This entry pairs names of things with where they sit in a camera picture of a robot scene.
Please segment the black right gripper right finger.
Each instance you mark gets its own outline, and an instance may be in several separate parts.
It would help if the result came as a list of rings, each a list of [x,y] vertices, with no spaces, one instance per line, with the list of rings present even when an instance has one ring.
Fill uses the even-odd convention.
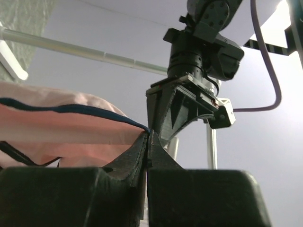
[[[183,169],[151,131],[147,151],[151,227],[269,227],[256,179],[241,170]]]

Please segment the pink underwear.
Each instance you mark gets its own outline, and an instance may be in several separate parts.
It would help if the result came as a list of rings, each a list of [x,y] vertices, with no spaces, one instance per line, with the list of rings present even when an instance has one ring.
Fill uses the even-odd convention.
[[[0,172],[10,167],[104,167],[149,130],[108,101],[2,82]]]

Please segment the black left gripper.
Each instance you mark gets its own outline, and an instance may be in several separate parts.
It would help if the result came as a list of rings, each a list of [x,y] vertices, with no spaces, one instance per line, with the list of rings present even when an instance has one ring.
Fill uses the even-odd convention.
[[[218,98],[191,74],[156,82],[146,91],[148,127],[162,140],[170,140],[191,122],[213,116],[226,99]]]

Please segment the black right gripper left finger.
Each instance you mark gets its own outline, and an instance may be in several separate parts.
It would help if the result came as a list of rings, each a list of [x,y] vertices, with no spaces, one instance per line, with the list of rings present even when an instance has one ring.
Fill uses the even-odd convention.
[[[3,227],[137,227],[148,134],[104,167],[10,167],[0,174]]]

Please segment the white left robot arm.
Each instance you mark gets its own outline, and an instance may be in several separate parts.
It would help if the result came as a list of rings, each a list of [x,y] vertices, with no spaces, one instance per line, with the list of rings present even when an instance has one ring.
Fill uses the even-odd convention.
[[[206,121],[212,129],[227,128],[235,116],[229,100],[219,99],[206,85],[234,78],[243,50],[220,34],[233,19],[239,0],[190,0],[183,30],[169,29],[171,44],[167,78],[146,92],[148,126],[167,143],[191,122]]]

